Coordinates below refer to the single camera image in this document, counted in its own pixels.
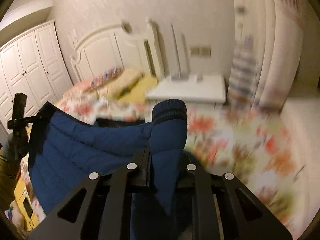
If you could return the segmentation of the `navy blue puffer jacket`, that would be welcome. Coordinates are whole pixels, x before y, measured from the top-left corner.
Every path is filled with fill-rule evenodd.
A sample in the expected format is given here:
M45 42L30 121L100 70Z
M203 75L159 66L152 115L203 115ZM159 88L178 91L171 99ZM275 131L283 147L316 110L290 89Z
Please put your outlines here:
M187 140L187 109L178 99L152 110L148 123L87 125L47 103L30 136L29 175L46 217L91 173L105 176L150 149L149 191L133 202L131 239L173 239L172 207Z

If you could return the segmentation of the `white wardrobe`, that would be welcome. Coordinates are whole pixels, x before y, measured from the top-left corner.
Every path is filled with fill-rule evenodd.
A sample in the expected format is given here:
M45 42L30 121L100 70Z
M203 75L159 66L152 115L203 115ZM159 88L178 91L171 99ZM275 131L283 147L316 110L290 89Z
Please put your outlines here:
M48 21L1 47L1 124L12 118L14 96L27 96L25 116L59 101L73 85L62 57L55 22Z

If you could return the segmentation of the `floral quilt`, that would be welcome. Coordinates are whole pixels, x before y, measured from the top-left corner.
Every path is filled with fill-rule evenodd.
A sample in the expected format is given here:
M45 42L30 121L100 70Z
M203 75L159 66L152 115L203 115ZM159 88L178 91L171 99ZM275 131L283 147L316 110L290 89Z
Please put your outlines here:
M143 77L137 83L123 85L123 96L91 89L89 82L77 83L56 105L88 124L97 118L150 121L152 106L145 94L157 83L154 77ZM232 172L298 239L305 216L304 167L293 143L277 115L188 108L186 150L210 173Z

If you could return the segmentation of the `floral pillow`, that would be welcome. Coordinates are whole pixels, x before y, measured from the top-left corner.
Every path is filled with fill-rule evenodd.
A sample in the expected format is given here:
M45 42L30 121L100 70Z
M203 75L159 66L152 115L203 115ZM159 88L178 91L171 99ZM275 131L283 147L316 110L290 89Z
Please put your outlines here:
M123 71L123 67L117 66L103 72L91 81L88 91L91 92L102 87L103 85L106 85L107 83L118 77Z

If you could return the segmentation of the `white nightstand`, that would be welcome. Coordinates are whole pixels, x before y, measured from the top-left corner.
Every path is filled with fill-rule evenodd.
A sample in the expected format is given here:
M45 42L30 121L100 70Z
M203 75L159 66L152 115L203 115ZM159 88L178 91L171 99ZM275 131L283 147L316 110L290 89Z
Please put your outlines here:
M166 77L145 96L148 100L180 99L191 103L224 104L226 86L222 75L191 75L179 80Z

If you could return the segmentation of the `white wooden headboard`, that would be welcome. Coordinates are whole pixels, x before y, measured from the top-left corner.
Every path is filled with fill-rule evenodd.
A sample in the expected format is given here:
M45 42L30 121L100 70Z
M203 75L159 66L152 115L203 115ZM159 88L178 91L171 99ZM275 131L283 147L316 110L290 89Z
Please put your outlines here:
M124 21L100 27L84 36L74 50L71 66L78 82L89 80L113 67L137 68L145 75L165 77L157 25L147 17L146 30L131 34Z

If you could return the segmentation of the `ship print curtain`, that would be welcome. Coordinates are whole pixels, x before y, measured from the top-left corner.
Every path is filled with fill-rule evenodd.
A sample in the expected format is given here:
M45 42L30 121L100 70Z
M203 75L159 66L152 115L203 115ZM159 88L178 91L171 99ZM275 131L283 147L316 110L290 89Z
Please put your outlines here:
M233 0L235 48L227 99L234 108L282 109L302 53L306 0Z

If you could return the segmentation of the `wall switch plate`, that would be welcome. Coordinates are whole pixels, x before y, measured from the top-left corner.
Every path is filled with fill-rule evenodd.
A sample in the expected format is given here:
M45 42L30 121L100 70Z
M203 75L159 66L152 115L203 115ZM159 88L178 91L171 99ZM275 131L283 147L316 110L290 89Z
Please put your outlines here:
M211 57L210 46L193 46L190 47L190 55L198 57Z

